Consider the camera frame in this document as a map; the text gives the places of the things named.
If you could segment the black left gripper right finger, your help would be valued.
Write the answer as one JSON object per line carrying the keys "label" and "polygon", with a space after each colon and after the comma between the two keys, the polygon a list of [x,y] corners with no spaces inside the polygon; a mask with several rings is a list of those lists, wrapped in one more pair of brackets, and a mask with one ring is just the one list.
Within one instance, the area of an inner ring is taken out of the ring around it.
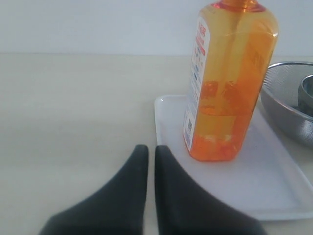
{"label": "black left gripper right finger", "polygon": [[180,166],[169,147],[155,151],[155,198],[161,235],[265,235],[261,223],[218,200]]}

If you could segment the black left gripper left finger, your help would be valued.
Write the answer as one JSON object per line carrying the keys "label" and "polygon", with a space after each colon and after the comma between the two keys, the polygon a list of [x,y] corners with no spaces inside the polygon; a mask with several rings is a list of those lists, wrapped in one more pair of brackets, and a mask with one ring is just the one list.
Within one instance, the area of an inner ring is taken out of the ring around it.
{"label": "black left gripper left finger", "polygon": [[121,169],[97,192],[53,215],[42,235],[142,235],[149,150],[135,146]]}

